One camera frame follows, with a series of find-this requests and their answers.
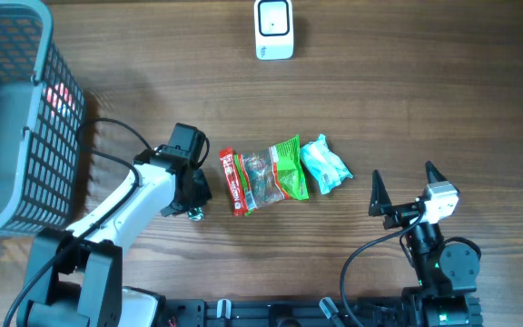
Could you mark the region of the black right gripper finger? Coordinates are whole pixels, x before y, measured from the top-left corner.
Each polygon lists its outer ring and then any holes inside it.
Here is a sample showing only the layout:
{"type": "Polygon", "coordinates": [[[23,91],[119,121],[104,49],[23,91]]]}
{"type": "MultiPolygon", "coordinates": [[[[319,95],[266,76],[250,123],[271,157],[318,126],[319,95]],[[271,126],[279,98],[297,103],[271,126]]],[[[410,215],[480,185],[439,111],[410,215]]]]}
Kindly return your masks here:
{"type": "Polygon", "coordinates": [[[425,169],[428,180],[425,194],[459,194],[459,189],[431,161],[425,163],[425,169]]]}
{"type": "Polygon", "coordinates": [[[372,172],[371,197],[369,205],[369,216],[389,215],[392,202],[378,170],[372,172]]]}

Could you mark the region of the green gum pack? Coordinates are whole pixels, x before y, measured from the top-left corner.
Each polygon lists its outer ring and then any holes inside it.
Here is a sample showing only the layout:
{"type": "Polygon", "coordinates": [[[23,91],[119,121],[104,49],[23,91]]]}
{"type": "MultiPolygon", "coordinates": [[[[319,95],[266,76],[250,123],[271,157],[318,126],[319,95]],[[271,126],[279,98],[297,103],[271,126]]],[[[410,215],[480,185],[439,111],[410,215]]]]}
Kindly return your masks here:
{"type": "Polygon", "coordinates": [[[194,222],[199,222],[204,219],[204,213],[203,213],[202,207],[191,208],[187,212],[187,215],[188,215],[188,218],[194,222]]]}

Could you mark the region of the red coffee stick sachet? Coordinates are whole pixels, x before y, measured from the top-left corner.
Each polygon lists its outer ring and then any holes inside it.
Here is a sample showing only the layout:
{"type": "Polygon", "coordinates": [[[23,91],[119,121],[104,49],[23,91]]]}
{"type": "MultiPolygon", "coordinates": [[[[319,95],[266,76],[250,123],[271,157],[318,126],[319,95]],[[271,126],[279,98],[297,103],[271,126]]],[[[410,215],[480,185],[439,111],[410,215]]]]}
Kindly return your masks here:
{"type": "Polygon", "coordinates": [[[236,216],[245,215],[248,212],[248,209],[233,149],[231,147],[222,149],[220,151],[220,160],[222,162],[225,180],[232,198],[233,214],[236,216]]]}

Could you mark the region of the teal tissue pack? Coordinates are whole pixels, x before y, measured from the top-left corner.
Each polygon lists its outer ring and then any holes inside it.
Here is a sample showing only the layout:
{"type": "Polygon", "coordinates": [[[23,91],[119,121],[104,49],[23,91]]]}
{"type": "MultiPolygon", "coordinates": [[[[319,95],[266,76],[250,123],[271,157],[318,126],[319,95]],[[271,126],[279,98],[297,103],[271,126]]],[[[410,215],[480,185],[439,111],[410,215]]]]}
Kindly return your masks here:
{"type": "Polygon", "coordinates": [[[318,182],[321,194],[328,194],[345,179],[353,178],[345,163],[330,150],[324,134],[301,148],[301,161],[318,182]]]}

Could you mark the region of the green snack bag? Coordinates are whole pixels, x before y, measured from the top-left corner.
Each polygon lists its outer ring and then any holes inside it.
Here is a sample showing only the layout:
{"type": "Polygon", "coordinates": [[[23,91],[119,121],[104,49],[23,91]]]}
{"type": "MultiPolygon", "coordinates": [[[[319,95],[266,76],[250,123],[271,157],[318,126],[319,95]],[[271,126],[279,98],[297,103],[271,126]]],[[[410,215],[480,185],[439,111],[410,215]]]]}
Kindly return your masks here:
{"type": "Polygon", "coordinates": [[[244,194],[245,215],[283,200],[309,198],[297,134],[259,152],[235,154],[233,160],[244,194]]]}

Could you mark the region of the red tissue pack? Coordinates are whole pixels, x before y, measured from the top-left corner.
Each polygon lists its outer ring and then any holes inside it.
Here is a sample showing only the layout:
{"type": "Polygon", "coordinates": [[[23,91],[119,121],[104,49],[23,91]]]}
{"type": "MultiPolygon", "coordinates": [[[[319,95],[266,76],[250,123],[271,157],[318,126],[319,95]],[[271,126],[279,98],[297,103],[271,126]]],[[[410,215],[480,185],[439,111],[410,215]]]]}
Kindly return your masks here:
{"type": "Polygon", "coordinates": [[[48,86],[45,91],[46,102],[51,106],[51,116],[69,118],[74,112],[74,99],[64,83],[48,86]]]}

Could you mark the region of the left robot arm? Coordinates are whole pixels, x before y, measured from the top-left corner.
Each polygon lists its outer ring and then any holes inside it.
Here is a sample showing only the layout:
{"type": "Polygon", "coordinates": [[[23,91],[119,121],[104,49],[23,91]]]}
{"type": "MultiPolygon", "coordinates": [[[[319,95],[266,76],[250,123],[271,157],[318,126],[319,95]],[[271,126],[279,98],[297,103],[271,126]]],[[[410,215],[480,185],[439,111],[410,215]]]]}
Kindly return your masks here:
{"type": "Polygon", "coordinates": [[[205,133],[176,124],[166,144],[126,166],[119,187],[64,230],[34,238],[22,291],[4,324],[19,326],[172,326],[164,296],[123,286],[123,258],[155,215],[202,218],[212,198],[202,164],[205,133]]]}

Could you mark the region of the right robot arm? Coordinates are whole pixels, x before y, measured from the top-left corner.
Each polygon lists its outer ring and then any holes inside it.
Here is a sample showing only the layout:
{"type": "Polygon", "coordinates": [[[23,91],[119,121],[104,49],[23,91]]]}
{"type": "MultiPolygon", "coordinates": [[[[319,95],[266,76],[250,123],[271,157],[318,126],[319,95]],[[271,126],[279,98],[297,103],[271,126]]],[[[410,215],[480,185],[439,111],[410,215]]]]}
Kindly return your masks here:
{"type": "Polygon", "coordinates": [[[386,230],[400,231],[400,246],[419,285],[403,289],[390,315],[395,326],[473,326],[481,323],[477,290],[481,250],[464,237],[446,238],[439,221],[451,216],[459,189],[432,162],[428,183],[412,203],[393,204],[380,173],[372,173],[370,216],[382,216],[386,230]]]}

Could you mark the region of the white barcode scanner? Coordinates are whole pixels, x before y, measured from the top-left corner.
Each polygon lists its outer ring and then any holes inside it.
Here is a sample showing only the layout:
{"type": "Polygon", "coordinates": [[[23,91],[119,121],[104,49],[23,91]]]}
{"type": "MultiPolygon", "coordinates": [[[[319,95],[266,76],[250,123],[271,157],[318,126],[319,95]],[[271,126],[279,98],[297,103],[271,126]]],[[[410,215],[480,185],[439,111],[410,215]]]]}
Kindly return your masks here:
{"type": "Polygon", "coordinates": [[[253,13],[256,57],[261,61],[290,59],[294,53],[291,0],[256,0],[253,13]]]}

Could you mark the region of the grey black mesh basket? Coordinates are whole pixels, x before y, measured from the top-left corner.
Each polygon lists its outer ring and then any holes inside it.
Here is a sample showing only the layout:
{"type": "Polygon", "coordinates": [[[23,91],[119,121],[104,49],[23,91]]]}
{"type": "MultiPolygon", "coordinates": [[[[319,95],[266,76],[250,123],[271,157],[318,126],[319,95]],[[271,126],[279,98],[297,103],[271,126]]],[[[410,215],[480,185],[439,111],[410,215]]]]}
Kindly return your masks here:
{"type": "Polygon", "coordinates": [[[73,220],[86,117],[84,91],[54,39],[41,1],[0,1],[0,236],[64,229],[73,220]],[[74,99],[69,118],[51,116],[48,86],[64,83],[74,99]]]}

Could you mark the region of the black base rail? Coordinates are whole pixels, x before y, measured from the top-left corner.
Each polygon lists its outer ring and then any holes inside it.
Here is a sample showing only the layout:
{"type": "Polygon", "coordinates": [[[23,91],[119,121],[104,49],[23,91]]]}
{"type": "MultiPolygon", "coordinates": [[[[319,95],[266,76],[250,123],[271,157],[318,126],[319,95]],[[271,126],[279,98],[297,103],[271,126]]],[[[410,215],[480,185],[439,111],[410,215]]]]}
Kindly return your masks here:
{"type": "Polygon", "coordinates": [[[359,298],[346,309],[330,298],[319,301],[167,300],[153,324],[163,327],[281,327],[484,325],[474,297],[418,300],[410,297],[359,298]]]}

